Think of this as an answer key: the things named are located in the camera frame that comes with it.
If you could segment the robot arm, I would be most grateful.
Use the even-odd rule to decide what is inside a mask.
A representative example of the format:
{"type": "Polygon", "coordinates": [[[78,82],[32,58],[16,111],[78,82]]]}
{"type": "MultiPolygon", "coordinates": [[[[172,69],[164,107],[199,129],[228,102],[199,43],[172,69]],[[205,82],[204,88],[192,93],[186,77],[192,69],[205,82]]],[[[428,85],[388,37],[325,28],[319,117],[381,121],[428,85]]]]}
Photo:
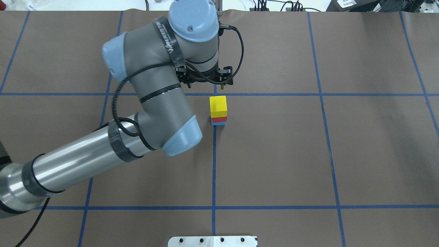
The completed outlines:
{"type": "Polygon", "coordinates": [[[213,0],[176,0],[167,16],[106,42],[103,59],[118,81],[103,127],[24,164],[3,157],[1,218],[25,214],[82,181],[154,150],[175,156],[202,140],[178,68],[190,81],[218,69],[220,31],[213,0]]]}

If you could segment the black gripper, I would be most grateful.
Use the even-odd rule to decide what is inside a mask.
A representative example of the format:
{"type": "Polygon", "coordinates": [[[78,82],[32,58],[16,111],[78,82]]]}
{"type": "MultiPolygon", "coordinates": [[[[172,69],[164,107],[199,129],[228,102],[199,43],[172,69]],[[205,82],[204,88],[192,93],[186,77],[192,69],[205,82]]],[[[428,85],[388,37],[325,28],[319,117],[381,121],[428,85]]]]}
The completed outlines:
{"type": "MultiPolygon", "coordinates": [[[[213,84],[221,84],[219,81],[218,65],[214,65],[207,71],[200,71],[193,65],[186,65],[187,77],[185,78],[185,84],[192,84],[194,82],[209,82],[213,84]]],[[[221,84],[221,91],[225,89],[225,84],[221,84]]]]}

